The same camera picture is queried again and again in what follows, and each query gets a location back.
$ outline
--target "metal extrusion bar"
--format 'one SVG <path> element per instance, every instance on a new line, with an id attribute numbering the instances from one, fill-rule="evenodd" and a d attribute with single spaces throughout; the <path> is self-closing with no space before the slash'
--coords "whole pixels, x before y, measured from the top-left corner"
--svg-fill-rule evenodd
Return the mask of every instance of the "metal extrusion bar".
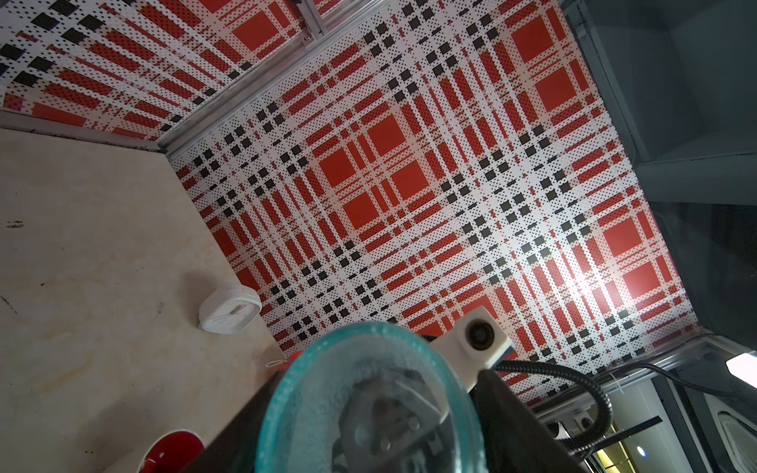
<path id="1" fill-rule="evenodd" d="M 300 13 L 302 13 L 302 18 L 305 20 L 305 24 L 310 30 L 310 35 L 313 39 L 321 39 L 329 32 L 326 29 L 326 24 L 323 23 L 323 18 L 321 18 L 321 14 L 318 13 L 318 7 L 313 0 L 292 1 L 297 5 Z"/>
<path id="2" fill-rule="evenodd" d="M 40 135 L 59 136 L 61 138 L 78 139 L 83 142 L 102 143 L 104 145 L 135 148 L 145 151 L 162 152 L 158 143 L 149 140 L 133 138 L 132 136 L 117 135 L 98 129 L 69 125 L 29 115 L 17 114 L 0 110 L 0 128 L 14 129 L 19 132 L 37 133 Z"/>
<path id="3" fill-rule="evenodd" d="M 279 80 L 305 65 L 313 57 L 334 45 L 351 27 L 359 25 L 386 3 L 385 0 L 344 0 L 323 20 L 328 33 L 318 41 L 306 44 L 308 32 L 302 31 L 276 53 L 250 69 L 237 82 L 216 94 L 160 140 L 169 160 L 176 159 L 190 148 L 209 129 L 265 93 Z"/>

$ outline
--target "black square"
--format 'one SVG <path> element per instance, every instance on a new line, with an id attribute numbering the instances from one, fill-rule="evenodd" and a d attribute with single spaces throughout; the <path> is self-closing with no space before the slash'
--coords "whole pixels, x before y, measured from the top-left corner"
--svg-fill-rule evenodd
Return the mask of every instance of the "black square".
<path id="1" fill-rule="evenodd" d="M 25 86 L 33 87 L 34 84 L 37 83 L 39 80 L 39 77 L 34 76 L 29 73 L 21 72 L 19 73 L 15 79 L 13 79 L 13 82 L 18 82 L 20 84 L 24 84 Z"/>
<path id="2" fill-rule="evenodd" d="M 52 61 L 48 61 L 47 59 L 40 58 L 39 56 L 34 58 L 32 62 L 29 63 L 31 67 L 34 67 L 37 70 L 41 70 L 42 72 L 47 72 L 50 67 L 52 67 L 54 63 Z"/>
<path id="3" fill-rule="evenodd" d="M 40 28 L 43 28 L 44 30 L 52 30 L 55 28 L 60 21 L 55 20 L 53 17 L 49 17 L 48 15 L 44 13 L 40 13 L 32 20 L 32 23 L 39 26 Z"/>
<path id="4" fill-rule="evenodd" d="M 54 4 L 50 5 L 50 8 L 65 16 L 69 16 L 79 9 L 73 3 L 67 2 L 67 0 L 57 0 Z"/>
<path id="5" fill-rule="evenodd" d="M 93 17 L 92 15 L 87 15 L 79 21 L 79 24 L 84 26 L 88 30 L 96 31 L 97 28 L 103 25 L 103 21 Z"/>
<path id="6" fill-rule="evenodd" d="M 80 31 L 76 31 L 74 28 L 70 28 L 68 31 L 66 31 L 65 33 L 61 35 L 61 38 L 67 39 L 75 45 L 78 45 L 79 43 L 81 43 L 81 41 L 84 40 L 84 38 L 86 37 L 87 36 L 84 33 Z"/>
<path id="7" fill-rule="evenodd" d="M 23 49 L 19 49 L 13 45 L 3 45 L 2 48 L 0 48 L 0 54 L 13 61 L 20 58 L 23 53 L 25 53 Z"/>

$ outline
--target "black cable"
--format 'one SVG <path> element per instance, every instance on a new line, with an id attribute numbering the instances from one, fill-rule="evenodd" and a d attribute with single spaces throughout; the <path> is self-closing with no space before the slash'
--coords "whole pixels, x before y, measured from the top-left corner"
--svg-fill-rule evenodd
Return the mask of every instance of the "black cable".
<path id="1" fill-rule="evenodd" d="M 679 384 L 681 386 L 690 387 L 691 389 L 694 389 L 695 391 L 702 391 L 703 393 L 711 394 L 712 396 L 717 397 L 734 397 L 736 396 L 735 393 L 731 393 L 728 391 L 720 391 L 718 389 L 712 389 L 710 387 L 706 386 L 700 386 L 699 384 L 694 384 L 691 382 L 688 382 L 684 379 L 679 378 L 678 376 L 674 375 L 673 373 L 666 371 L 662 368 L 660 368 L 657 365 L 653 365 L 652 363 L 645 363 L 643 361 L 637 361 L 635 363 L 628 363 L 627 365 L 619 366 L 617 368 L 610 369 L 608 372 L 602 373 L 602 375 L 605 375 L 607 373 L 615 373 L 615 372 L 629 372 L 634 371 L 635 369 L 651 369 L 652 371 L 659 373 L 660 375 L 665 376 L 667 379 L 673 381 L 675 384 Z"/>
<path id="2" fill-rule="evenodd" d="M 596 381 L 567 366 L 553 365 L 552 363 L 541 363 L 535 361 L 522 361 L 519 359 L 506 359 L 494 365 L 494 370 L 508 373 L 528 373 L 530 375 L 553 376 L 567 379 L 585 389 L 597 402 L 597 418 L 591 426 L 572 438 L 561 439 L 560 442 L 568 451 L 573 453 L 588 450 L 594 444 L 604 438 L 612 424 L 612 404 L 610 398 L 602 390 L 602 387 Z"/>

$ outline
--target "ceiling light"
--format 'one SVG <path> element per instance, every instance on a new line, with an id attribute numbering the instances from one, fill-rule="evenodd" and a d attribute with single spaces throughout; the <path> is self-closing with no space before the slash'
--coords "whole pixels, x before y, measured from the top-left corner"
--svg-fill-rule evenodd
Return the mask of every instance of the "ceiling light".
<path id="1" fill-rule="evenodd" d="M 757 356 L 755 352 L 741 353 L 725 362 L 728 371 L 741 381 L 757 387 Z"/>

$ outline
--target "white fixture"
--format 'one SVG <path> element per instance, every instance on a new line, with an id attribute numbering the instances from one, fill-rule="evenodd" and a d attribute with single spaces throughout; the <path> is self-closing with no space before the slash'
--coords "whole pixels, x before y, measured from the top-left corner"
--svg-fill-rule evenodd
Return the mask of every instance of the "white fixture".
<path id="1" fill-rule="evenodd" d="M 217 289 L 200 305 L 199 328 L 217 334 L 236 333 L 263 308 L 254 289 L 230 285 Z"/>
<path id="2" fill-rule="evenodd" d="M 471 339 L 476 335 L 483 336 L 482 345 Z M 431 342 L 431 348 L 446 359 L 468 391 L 478 381 L 478 372 L 500 361 L 511 346 L 507 333 L 484 306 L 456 320 L 452 330 Z"/>
<path id="3" fill-rule="evenodd" d="M 728 371 L 741 381 L 757 387 L 757 356 L 755 352 L 741 353 L 725 362 Z"/>

